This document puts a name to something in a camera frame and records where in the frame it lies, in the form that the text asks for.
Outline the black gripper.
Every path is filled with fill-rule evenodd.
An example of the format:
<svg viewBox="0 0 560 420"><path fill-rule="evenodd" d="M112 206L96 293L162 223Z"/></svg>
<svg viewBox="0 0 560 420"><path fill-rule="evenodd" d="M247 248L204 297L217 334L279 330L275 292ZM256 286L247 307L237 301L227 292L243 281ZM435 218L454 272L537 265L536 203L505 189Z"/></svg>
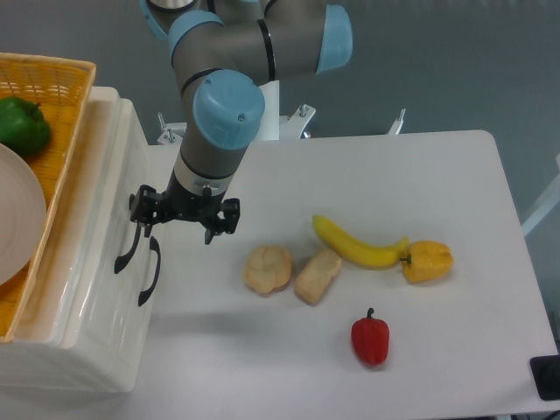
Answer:
<svg viewBox="0 0 560 420"><path fill-rule="evenodd" d="M224 178L212 179L189 168L174 168L163 193L149 185L140 185L129 197L130 220L143 228L144 237L152 228L168 221L199 222L205 228L205 244L215 236L232 235L241 217L237 198L222 201L226 191Z"/></svg>

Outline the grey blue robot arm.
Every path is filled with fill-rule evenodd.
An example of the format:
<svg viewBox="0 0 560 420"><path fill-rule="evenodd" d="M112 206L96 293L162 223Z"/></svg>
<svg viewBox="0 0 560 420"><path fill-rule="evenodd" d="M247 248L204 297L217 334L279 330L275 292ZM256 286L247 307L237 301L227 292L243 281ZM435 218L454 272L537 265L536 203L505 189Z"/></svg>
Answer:
<svg viewBox="0 0 560 420"><path fill-rule="evenodd" d="M193 221L206 238L232 234L237 199L225 194L265 111L262 86L343 67L353 52L346 10L321 1L144 1L166 40L185 111L185 136L163 192L143 185L130 198L139 234Z"/></svg>

